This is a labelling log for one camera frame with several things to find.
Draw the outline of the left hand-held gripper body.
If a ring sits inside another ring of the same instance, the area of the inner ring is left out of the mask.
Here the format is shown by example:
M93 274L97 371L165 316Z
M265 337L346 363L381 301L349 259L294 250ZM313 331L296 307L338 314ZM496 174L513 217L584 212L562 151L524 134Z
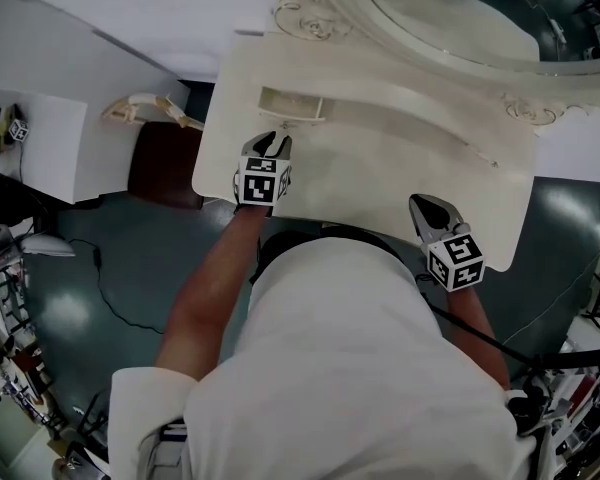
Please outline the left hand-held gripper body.
M233 178L234 196L238 208L260 206L271 215L277 202L287 193L291 184L291 157L279 160L278 150L282 137L270 131L269 148L263 158L240 155Z

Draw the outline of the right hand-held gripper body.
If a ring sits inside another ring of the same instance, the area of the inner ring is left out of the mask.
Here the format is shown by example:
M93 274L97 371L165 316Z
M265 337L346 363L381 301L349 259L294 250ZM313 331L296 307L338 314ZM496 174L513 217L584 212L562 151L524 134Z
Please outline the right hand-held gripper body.
M428 224L430 241L422 242L427 271L451 293L483 280L484 256L461 216L458 224Z

